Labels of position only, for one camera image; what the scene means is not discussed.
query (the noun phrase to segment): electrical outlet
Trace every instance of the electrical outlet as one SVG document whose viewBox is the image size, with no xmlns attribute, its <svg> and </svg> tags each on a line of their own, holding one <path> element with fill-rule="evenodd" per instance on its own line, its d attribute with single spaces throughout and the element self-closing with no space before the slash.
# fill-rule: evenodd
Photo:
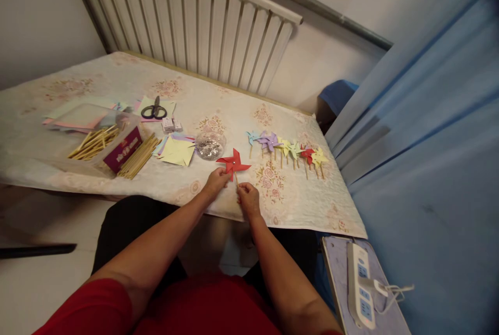
<svg viewBox="0 0 499 335">
<path fill-rule="evenodd" d="M 369 274 L 369 257 L 367 252 L 355 243 L 347 245 L 348 253 L 348 308 L 358 327 L 376 328 L 374 320 L 374 303 L 367 282 Z"/>
</svg>

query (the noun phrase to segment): radiator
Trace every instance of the radiator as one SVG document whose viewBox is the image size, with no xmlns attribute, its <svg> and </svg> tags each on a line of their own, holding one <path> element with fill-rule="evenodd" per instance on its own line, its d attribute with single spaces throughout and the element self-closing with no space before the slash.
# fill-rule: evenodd
<svg viewBox="0 0 499 335">
<path fill-rule="evenodd" d="M 264 96 L 301 16 L 270 0 L 87 0 L 111 51 L 132 50 Z"/>
</svg>

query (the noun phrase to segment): tiled floor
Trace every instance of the tiled floor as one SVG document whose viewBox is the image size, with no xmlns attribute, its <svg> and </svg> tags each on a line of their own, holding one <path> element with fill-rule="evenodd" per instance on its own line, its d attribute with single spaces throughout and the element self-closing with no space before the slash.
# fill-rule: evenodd
<svg viewBox="0 0 499 335">
<path fill-rule="evenodd" d="M 113 202 L 18 187 L 0 192 L 2 246 L 6 235 L 78 244 L 70 254 L 0 260 L 0 333 L 31 334 L 89 277 Z M 188 274 L 220 269 L 244 275 L 257 260 L 250 239 L 247 224 L 204 216 L 179 256 Z"/>
</svg>

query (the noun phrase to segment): blue pinwheel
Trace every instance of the blue pinwheel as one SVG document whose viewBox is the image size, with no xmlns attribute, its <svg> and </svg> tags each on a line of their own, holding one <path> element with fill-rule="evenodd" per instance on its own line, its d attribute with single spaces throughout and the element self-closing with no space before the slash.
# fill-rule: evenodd
<svg viewBox="0 0 499 335">
<path fill-rule="evenodd" d="M 255 130 L 253 130 L 253 132 L 247 131 L 246 134 L 248 135 L 249 143 L 251 144 L 251 148 L 249 149 L 249 158 L 251 159 L 253 144 L 255 144 L 255 140 L 259 142 L 258 139 L 260 139 L 260 135 Z"/>
</svg>

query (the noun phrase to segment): scissors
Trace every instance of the scissors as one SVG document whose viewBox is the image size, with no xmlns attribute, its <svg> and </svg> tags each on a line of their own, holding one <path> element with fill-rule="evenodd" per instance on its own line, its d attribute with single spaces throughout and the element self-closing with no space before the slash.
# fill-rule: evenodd
<svg viewBox="0 0 499 335">
<path fill-rule="evenodd" d="M 149 111 L 149 110 L 151 111 L 150 115 L 144 114 L 144 112 Z M 159 116 L 160 111 L 165 112 L 165 114 L 163 114 L 162 116 Z M 166 111 L 166 109 L 164 109 L 162 106 L 160 106 L 160 97 L 159 96 L 156 96 L 156 100 L 154 101 L 154 105 L 147 106 L 144 109 L 142 109 L 142 111 L 140 112 L 140 115 L 145 119 L 152 119 L 152 118 L 163 119 L 164 117 L 166 117 L 167 114 L 168 114 L 168 112 Z"/>
</svg>

